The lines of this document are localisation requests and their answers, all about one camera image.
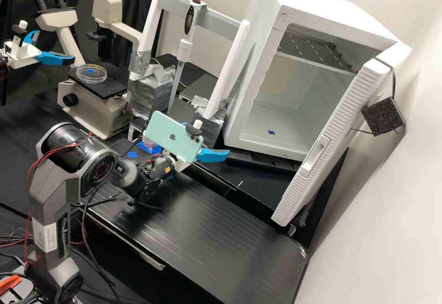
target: gray robot arm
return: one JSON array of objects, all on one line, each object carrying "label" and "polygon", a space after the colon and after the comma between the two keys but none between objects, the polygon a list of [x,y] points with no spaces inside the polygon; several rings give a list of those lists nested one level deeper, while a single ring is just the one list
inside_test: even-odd
[{"label": "gray robot arm", "polygon": [[52,154],[35,171],[29,192],[35,250],[27,257],[26,275],[55,304],[68,303],[83,277],[70,257],[70,205],[88,196],[112,175],[113,183],[137,192],[145,179],[133,162],[70,123],[51,128],[37,144],[41,158]]}]

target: black platform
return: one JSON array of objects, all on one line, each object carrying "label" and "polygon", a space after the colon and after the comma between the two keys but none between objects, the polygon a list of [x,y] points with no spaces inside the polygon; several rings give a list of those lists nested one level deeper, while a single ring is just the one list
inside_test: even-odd
[{"label": "black platform", "polygon": [[92,92],[101,99],[109,99],[113,96],[126,93],[128,86],[129,71],[125,68],[116,69],[114,76],[109,76],[100,84],[89,84],[77,77],[76,68],[69,72],[69,78],[80,84],[86,90]]},{"label": "black platform", "polygon": [[[149,158],[138,146],[128,155]],[[292,303],[307,261],[301,245],[185,174],[170,182],[174,194],[165,211],[129,206],[121,194],[90,216],[226,304]],[[107,183],[93,201],[118,190]],[[168,200],[166,185],[161,195]]]}]

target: silver duct tape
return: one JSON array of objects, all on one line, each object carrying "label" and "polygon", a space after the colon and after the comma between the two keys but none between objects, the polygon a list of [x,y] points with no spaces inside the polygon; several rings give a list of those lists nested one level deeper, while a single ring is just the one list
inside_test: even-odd
[{"label": "silver duct tape", "polygon": [[201,130],[203,131],[204,145],[208,148],[213,148],[221,132],[224,119],[226,118],[227,101],[225,99],[221,101],[220,109],[209,120],[203,117],[205,109],[206,108],[202,106],[196,109],[192,115],[192,123],[194,123],[195,120],[201,120],[203,122]]},{"label": "silver duct tape", "polygon": [[151,61],[151,52],[144,51],[138,53],[137,50],[132,51],[130,55],[129,71],[134,72],[140,76],[144,76],[149,63]]}]

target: white wall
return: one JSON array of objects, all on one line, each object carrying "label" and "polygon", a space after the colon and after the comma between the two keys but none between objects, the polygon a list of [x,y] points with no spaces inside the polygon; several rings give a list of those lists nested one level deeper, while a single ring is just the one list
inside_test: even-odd
[{"label": "white wall", "polygon": [[333,222],[321,221],[295,304],[442,303],[442,10],[426,45],[405,136],[357,195],[342,193]]}]

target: black foam pad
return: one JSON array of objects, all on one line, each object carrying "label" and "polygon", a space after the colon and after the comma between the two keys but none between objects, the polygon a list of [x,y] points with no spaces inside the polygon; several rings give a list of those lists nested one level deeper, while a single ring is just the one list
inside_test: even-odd
[{"label": "black foam pad", "polygon": [[365,107],[361,112],[373,136],[388,133],[405,125],[405,120],[392,97]]}]

